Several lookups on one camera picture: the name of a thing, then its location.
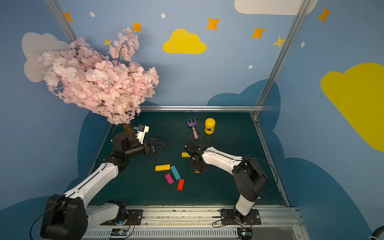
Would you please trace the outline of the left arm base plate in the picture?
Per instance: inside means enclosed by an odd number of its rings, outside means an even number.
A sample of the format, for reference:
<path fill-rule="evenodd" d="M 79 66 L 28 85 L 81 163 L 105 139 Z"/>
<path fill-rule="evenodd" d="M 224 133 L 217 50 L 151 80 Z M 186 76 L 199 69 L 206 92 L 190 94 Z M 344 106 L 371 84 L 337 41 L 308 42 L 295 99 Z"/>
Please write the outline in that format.
<path fill-rule="evenodd" d="M 142 209 L 128 209 L 127 214 L 121 220 L 113 219 L 106 221 L 101 226 L 140 226 L 143 219 Z"/>

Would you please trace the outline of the teal block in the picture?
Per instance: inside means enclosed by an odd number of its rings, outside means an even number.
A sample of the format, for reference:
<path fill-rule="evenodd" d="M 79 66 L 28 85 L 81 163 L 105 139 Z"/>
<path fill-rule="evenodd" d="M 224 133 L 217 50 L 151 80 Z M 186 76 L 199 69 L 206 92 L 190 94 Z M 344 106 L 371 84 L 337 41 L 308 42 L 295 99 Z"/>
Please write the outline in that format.
<path fill-rule="evenodd" d="M 171 166 L 171 171 L 172 171 L 176 181 L 181 179 L 181 176 L 180 176 L 176 166 Z"/>

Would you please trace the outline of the long yellow block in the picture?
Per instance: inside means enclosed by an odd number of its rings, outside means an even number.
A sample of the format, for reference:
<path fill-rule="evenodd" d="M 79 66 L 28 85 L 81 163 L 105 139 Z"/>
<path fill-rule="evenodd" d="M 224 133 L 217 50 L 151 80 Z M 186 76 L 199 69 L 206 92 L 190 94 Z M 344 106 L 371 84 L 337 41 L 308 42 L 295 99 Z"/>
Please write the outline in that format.
<path fill-rule="evenodd" d="M 155 166 L 155 171 L 156 172 L 169 171 L 170 169 L 171 169 L 171 165 L 158 165 L 158 166 Z"/>

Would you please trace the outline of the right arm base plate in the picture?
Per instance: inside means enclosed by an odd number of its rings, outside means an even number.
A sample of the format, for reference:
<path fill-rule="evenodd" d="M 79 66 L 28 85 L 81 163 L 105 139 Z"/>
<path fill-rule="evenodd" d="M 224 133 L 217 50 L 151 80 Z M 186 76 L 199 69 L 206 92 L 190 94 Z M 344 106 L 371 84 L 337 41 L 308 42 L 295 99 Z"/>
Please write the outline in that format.
<path fill-rule="evenodd" d="M 259 211 L 251 209 L 251 211 L 243 216 L 234 209 L 220 210 L 222 225 L 261 225 L 261 216 Z"/>

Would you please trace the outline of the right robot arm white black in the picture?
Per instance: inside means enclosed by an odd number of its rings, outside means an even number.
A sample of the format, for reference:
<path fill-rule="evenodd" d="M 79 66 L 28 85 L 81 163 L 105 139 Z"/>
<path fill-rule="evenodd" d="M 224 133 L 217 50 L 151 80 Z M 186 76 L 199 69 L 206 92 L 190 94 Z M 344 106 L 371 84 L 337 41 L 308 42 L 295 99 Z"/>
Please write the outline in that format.
<path fill-rule="evenodd" d="M 228 220 L 245 223 L 250 219 L 253 206 L 269 184 L 268 175 L 258 160 L 230 155 L 214 147 L 196 145 L 193 142 L 185 145 L 185 151 L 191 158 L 191 170 L 206 172 L 209 166 L 215 166 L 233 176 L 240 196 Z"/>

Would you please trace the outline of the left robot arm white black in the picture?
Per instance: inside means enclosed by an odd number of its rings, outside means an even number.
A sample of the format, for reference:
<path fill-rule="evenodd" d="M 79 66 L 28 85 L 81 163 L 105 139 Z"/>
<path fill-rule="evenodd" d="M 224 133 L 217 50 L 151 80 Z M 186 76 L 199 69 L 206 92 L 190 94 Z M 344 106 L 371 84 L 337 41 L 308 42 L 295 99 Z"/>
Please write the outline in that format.
<path fill-rule="evenodd" d="M 80 240 L 88 230 L 107 222 L 118 226 L 133 224 L 124 202 L 108 201 L 95 208 L 88 205 L 124 171 L 130 158 L 141 154 L 153 156 L 165 145 L 158 139 L 147 139 L 145 134 L 143 131 L 134 135 L 118 133 L 112 139 L 111 153 L 92 174 L 63 195 L 50 197 L 42 214 L 40 236 L 49 240 Z"/>

